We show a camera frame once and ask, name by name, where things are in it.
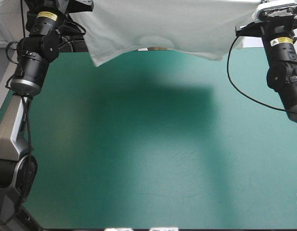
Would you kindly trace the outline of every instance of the green table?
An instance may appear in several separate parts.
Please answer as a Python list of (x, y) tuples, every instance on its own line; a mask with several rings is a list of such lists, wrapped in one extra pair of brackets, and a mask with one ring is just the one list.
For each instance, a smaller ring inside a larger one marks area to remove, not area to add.
[[(297, 228), (297, 127), (239, 95), (225, 66), (151, 51), (95, 68), (60, 54), (31, 108), (26, 207), (47, 228)], [(281, 106), (263, 49), (231, 66), (239, 87)]]

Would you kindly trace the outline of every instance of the metal bracket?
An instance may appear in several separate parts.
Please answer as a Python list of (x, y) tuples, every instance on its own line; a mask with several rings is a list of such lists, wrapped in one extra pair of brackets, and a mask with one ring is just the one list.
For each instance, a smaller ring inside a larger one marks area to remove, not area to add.
[(25, 114), (20, 96), (14, 95), (0, 123), (0, 159), (18, 161), (28, 152), (24, 138)]

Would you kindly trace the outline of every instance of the table surface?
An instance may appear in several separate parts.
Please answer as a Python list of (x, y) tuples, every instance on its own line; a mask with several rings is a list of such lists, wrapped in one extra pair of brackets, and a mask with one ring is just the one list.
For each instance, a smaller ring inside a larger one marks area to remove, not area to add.
[[(244, 91), (281, 106), (262, 49), (235, 51), (231, 67)], [(297, 229), (297, 127), (239, 95), (225, 70), (174, 51), (99, 68), (60, 54), (32, 103), (27, 209), (46, 228)]]

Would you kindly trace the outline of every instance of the white cloth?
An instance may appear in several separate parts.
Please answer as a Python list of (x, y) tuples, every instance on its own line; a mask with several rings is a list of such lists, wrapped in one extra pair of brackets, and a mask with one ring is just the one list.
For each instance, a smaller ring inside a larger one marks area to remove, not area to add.
[(260, 0), (95, 0), (72, 18), (87, 29), (95, 66), (122, 53), (166, 47), (212, 60), (228, 53), (235, 26), (252, 22)]

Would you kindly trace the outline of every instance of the warning label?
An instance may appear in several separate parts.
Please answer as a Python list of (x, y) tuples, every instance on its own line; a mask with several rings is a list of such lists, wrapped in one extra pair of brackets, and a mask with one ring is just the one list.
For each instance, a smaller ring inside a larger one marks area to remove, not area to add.
[(271, 46), (275, 46), (278, 45), (280, 43), (291, 43), (294, 44), (293, 40), (291, 38), (288, 37), (280, 37), (280, 38), (275, 38), (274, 40), (270, 41)]
[(58, 18), (56, 14), (48, 11), (41, 11), (40, 13), (38, 13), (37, 17), (46, 17), (52, 19), (53, 21), (56, 21)]

